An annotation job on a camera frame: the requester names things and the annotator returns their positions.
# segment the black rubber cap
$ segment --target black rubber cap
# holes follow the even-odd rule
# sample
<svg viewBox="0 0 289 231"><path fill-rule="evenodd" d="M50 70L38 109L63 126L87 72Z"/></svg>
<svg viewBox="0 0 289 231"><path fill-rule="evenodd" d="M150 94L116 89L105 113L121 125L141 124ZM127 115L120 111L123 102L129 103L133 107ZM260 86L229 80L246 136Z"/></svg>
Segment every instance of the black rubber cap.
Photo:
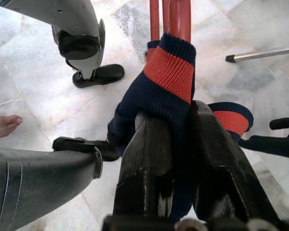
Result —
<svg viewBox="0 0 289 231"><path fill-rule="evenodd" d="M124 76L124 69L121 65L110 64L95 69L91 79L83 79L80 71L73 75L73 83L78 88L85 88L93 85L105 85L116 82Z"/></svg>
<svg viewBox="0 0 289 231"><path fill-rule="evenodd" d="M227 62L230 62L230 63L235 63L235 62L236 62L236 61L235 61L235 55L232 54L232 55L226 56L226 61L227 61Z"/></svg>
<svg viewBox="0 0 289 231"><path fill-rule="evenodd" d="M98 38L91 36L71 36L63 32L59 36L60 54L67 60L83 60L98 52Z"/></svg>

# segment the floor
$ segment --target floor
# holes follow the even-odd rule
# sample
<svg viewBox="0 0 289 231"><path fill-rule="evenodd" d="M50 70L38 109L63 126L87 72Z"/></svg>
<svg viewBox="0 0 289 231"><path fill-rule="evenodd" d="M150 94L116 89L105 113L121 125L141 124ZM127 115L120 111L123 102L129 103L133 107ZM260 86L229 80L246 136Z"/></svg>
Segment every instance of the floor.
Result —
<svg viewBox="0 0 289 231"><path fill-rule="evenodd" d="M23 124L0 147L50 151L59 136L105 139L106 125L124 92L144 66L149 41L148 0L92 0L106 26L103 64L125 67L123 80L77 89L49 25L0 8L0 115ZM271 131L274 118L289 117L289 54L231 64L229 54L289 47L289 0L193 0L192 43L197 49L195 99L233 101L255 117L253 135ZM281 218L289 218L289 159L246 151ZM112 212L120 161L105 163L101 179L69 203L20 231L97 231Z"/></svg>

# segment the red pipe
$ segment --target red pipe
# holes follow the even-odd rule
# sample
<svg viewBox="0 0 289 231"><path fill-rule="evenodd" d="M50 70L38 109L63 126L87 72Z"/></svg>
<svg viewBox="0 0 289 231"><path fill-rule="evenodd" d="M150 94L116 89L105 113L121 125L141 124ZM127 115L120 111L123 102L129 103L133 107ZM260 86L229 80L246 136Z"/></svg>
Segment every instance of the red pipe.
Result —
<svg viewBox="0 0 289 231"><path fill-rule="evenodd" d="M168 32L169 1L170 0L163 0L163 29L164 29L164 33Z"/></svg>
<svg viewBox="0 0 289 231"><path fill-rule="evenodd" d="M159 40L158 0L150 0L151 41Z"/></svg>
<svg viewBox="0 0 289 231"><path fill-rule="evenodd" d="M191 0L170 0L169 32L191 42Z"/></svg>

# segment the black rubber foot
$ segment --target black rubber foot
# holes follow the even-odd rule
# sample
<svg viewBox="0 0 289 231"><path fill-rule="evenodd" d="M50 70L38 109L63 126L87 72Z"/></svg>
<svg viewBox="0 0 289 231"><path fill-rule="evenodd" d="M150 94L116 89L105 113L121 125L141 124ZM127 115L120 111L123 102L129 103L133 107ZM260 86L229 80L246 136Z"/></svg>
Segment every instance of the black rubber foot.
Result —
<svg viewBox="0 0 289 231"><path fill-rule="evenodd" d="M59 137L53 141L53 150L75 151L83 153L94 153L95 147L101 152L103 161L115 161L119 159L116 148L107 141L87 141L83 138Z"/></svg>
<svg viewBox="0 0 289 231"><path fill-rule="evenodd" d="M228 55L226 56L226 59L225 59L227 62L230 62L230 63L235 63L235 55L232 54L232 55Z"/></svg>
<svg viewBox="0 0 289 231"><path fill-rule="evenodd" d="M105 85L116 82L124 76L124 69L119 64L110 64L95 69L91 79L83 79L81 72L73 75L73 83L78 88L85 88L93 85Z"/></svg>

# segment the metal rod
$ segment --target metal rod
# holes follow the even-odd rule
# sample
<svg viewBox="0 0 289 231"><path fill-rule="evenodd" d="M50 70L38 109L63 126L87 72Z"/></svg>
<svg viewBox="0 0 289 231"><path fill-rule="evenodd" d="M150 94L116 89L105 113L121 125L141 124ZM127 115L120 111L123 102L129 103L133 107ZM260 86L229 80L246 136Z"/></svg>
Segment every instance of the metal rod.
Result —
<svg viewBox="0 0 289 231"><path fill-rule="evenodd" d="M150 0L151 41L159 40L158 0Z"/></svg>
<svg viewBox="0 0 289 231"><path fill-rule="evenodd" d="M191 42L191 0L170 0L170 34Z"/></svg>
<svg viewBox="0 0 289 231"><path fill-rule="evenodd" d="M163 0L163 30L164 30L164 33L168 31L169 1L170 0Z"/></svg>
<svg viewBox="0 0 289 231"><path fill-rule="evenodd" d="M264 52L250 52L250 53L236 54L236 55L232 54L232 55L226 56L226 61L235 63L235 62L244 61L244 60L259 59L259 58L282 55L282 54L289 54L289 48L283 48L283 49L272 50L272 51L264 51Z"/></svg>

